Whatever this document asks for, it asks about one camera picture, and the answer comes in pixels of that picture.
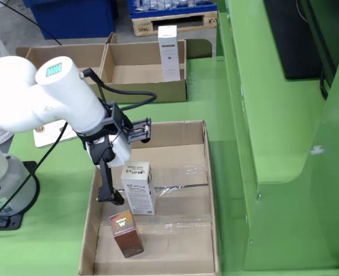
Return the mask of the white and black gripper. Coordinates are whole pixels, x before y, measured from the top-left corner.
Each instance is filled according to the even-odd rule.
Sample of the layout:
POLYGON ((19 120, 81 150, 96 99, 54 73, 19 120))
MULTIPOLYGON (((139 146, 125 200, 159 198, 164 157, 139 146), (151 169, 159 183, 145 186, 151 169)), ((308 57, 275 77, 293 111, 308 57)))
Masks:
POLYGON ((111 202, 123 205, 124 198, 113 187, 110 167, 123 166, 131 156, 131 144, 123 133, 106 135, 93 142, 85 142, 86 150, 93 163, 100 167, 102 186, 98 189, 98 202, 111 202))

